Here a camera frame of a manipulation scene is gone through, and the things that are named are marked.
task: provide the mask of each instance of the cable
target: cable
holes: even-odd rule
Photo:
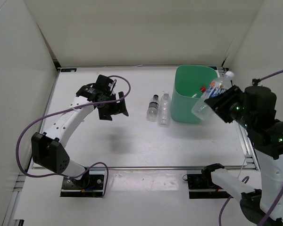
[[[246,184],[249,179],[250,179],[250,177],[246,176],[245,178],[243,178],[242,182],[244,182]],[[225,207],[226,207],[226,205],[228,204],[228,202],[230,201],[231,198],[232,198],[231,196],[228,197],[227,200],[225,201],[225,203],[223,204],[223,206],[221,207],[221,210],[220,210],[220,213],[219,213],[219,219],[218,219],[219,226],[222,226],[222,224],[221,224],[222,213],[225,210]]]
[[[239,176],[240,176],[240,174],[241,174],[241,172],[242,172],[242,169],[243,169],[243,167],[244,167],[245,161],[246,161],[246,158],[244,157],[244,161],[243,161],[243,163],[242,163],[242,166],[241,166],[241,168],[240,168],[239,174],[238,174],[238,176],[237,176],[238,179],[239,179]]]
[[[94,188],[94,186],[91,186],[91,187],[88,187],[88,188],[83,189],[81,192],[86,192],[86,191],[91,190],[91,189],[93,189],[93,188]]]
[[[58,114],[63,114],[63,113],[71,112],[71,111],[74,111],[75,109],[82,108],[82,107],[86,107],[86,106],[102,105],[102,104],[111,104],[111,103],[115,103],[115,102],[124,100],[125,97],[127,97],[127,96],[129,95],[130,91],[131,91],[130,82],[129,82],[127,79],[125,79],[125,78],[123,78],[123,77],[121,77],[121,76],[118,76],[118,75],[111,75],[111,76],[109,76],[109,78],[114,78],[114,77],[115,77],[115,78],[120,78],[120,79],[124,80],[125,82],[127,82],[127,84],[128,84],[128,92],[127,92],[123,97],[119,98],[118,100],[109,100],[109,101],[102,101],[102,102],[95,102],[95,103],[90,102],[90,103],[88,103],[88,104],[78,105],[78,106],[75,106],[75,107],[73,107],[73,108],[68,108],[68,109],[65,109],[65,110],[63,110],[63,111],[59,111],[59,112],[55,112],[55,113],[52,113],[52,114],[48,114],[48,115],[45,115],[45,116],[43,116],[43,117],[41,117],[41,118],[36,119],[36,120],[33,121],[32,123],[30,123],[30,124],[21,132],[21,134],[20,134],[20,136],[19,136],[19,138],[18,138],[18,140],[17,140],[17,145],[16,145],[16,161],[17,161],[17,165],[18,165],[20,171],[21,171],[24,175],[26,175],[26,176],[28,176],[28,177],[31,177],[31,178],[44,178],[44,177],[49,177],[49,176],[53,176],[53,175],[58,175],[58,174],[56,174],[56,173],[50,173],[50,174],[45,174],[45,175],[33,175],[33,174],[27,173],[27,172],[23,169],[23,167],[22,167],[22,165],[21,165],[21,162],[20,162],[20,157],[19,157],[19,147],[20,147],[21,139],[22,139],[22,137],[24,136],[24,134],[28,131],[28,129],[31,128],[31,127],[32,127],[34,124],[36,124],[37,122],[42,121],[43,119],[46,119],[46,118],[49,118],[49,117],[58,115]],[[71,178],[71,179],[78,178],[78,177],[82,176],[84,173],[86,173],[87,171],[89,171],[89,169],[91,169],[93,166],[95,166],[95,165],[97,165],[97,164],[103,164],[103,165],[106,167],[106,169],[107,169],[107,176],[108,176],[108,167],[107,167],[107,165],[104,164],[103,162],[97,162],[97,163],[93,164],[92,166],[88,167],[87,170],[85,170],[85,171],[84,171],[83,173],[81,173],[80,175],[78,175],[78,176],[76,176],[76,177],[69,177],[69,178]]]
[[[188,181],[188,175],[187,175],[187,174],[184,174],[183,177],[184,177],[184,176],[187,176],[187,179],[184,179],[184,178],[183,178],[183,180],[184,180],[184,181]]]
[[[270,74],[270,75],[268,75],[268,76],[265,76],[265,77],[259,79],[259,81],[263,81],[263,80],[265,80],[265,79],[268,79],[268,78],[270,78],[270,77],[273,77],[273,76],[275,76],[275,75],[277,75],[277,74],[281,74],[281,73],[283,73],[283,70],[280,70],[280,71],[278,71],[278,72],[275,72],[275,73],[272,73],[272,74]]]
[[[264,223],[267,221],[267,219],[269,218],[270,214],[273,212],[273,210],[275,209],[275,207],[277,206],[279,200],[281,199],[283,195],[283,187],[281,188],[279,194],[277,195],[277,197],[275,198],[273,204],[270,206],[269,210],[266,212],[265,216],[260,220],[258,226],[263,226]]]

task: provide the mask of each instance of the water bottle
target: water bottle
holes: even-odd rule
[[[160,105],[158,110],[158,124],[162,126],[168,126],[171,120],[170,113],[171,98],[169,93],[166,92],[160,99]]]
[[[207,106],[204,101],[208,98],[216,97],[227,91],[232,86],[231,79],[233,77],[234,73],[228,71],[225,73],[224,78],[214,79],[210,83],[209,88],[202,94],[200,99],[192,108],[192,113],[201,120],[206,120],[212,114],[213,110],[209,106]]]
[[[150,100],[149,108],[147,110],[147,119],[149,121],[156,121],[158,115],[159,99],[158,95],[154,95]]]

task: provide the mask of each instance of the green bin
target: green bin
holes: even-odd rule
[[[182,65],[176,70],[171,102],[171,117],[175,121],[199,123],[201,120],[191,110],[202,95],[201,87],[208,88],[217,78],[217,72],[210,67]]]

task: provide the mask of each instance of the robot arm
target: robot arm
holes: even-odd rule
[[[224,121],[237,121],[256,149],[261,169],[262,190],[238,182],[223,166],[203,170],[208,183],[225,189],[239,203],[245,217],[258,224],[283,187],[283,121],[275,119],[276,95],[267,87],[247,87],[244,93],[233,86],[225,93],[205,100]],[[282,225],[283,195],[271,212],[268,225]]]
[[[113,93],[116,81],[99,75],[96,83],[82,86],[76,93],[70,107],[76,107],[90,102],[102,102],[116,100]],[[119,97],[123,97],[123,92],[119,92]],[[67,177],[76,177],[82,174],[86,168],[70,160],[64,147],[76,128],[83,122],[95,108],[99,110],[100,120],[112,120],[111,115],[123,113],[128,116],[125,100],[119,103],[100,104],[97,106],[88,105],[83,108],[76,108],[71,112],[61,115],[43,134],[35,133],[32,137],[33,161],[57,174]],[[88,186],[88,173],[72,179],[78,187]]]

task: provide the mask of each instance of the white wall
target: white wall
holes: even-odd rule
[[[265,0],[230,69],[242,88],[253,78],[283,69],[283,0]],[[277,118],[283,121],[283,74],[262,82],[277,95]]]
[[[19,172],[17,137],[44,114],[56,74],[26,5],[22,0],[7,0],[0,8],[0,225]],[[29,158],[30,136],[38,127],[23,140],[23,164]]]
[[[62,66],[221,65],[263,0],[25,0]]]

